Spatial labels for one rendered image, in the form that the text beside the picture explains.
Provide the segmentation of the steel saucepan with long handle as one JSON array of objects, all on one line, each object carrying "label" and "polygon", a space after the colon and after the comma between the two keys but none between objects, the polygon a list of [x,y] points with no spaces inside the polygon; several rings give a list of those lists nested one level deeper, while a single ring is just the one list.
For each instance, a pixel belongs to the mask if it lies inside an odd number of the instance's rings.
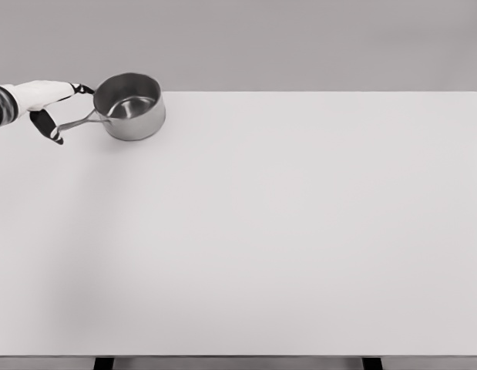
[{"label": "steel saucepan with long handle", "polygon": [[101,82],[92,96],[93,110],[86,117],[63,123],[63,133],[85,123],[101,123],[105,131],[123,141],[144,140],[157,133],[166,121],[160,84],[151,76],[125,72]]}]

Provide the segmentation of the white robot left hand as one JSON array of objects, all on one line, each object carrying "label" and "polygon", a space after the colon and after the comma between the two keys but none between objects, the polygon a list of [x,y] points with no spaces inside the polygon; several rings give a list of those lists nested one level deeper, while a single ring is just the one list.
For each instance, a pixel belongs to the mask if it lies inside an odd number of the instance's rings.
[{"label": "white robot left hand", "polygon": [[69,99],[75,94],[93,94],[94,89],[81,83],[35,80],[15,87],[18,117],[29,115],[34,127],[47,139],[62,145],[63,138],[46,107]]}]

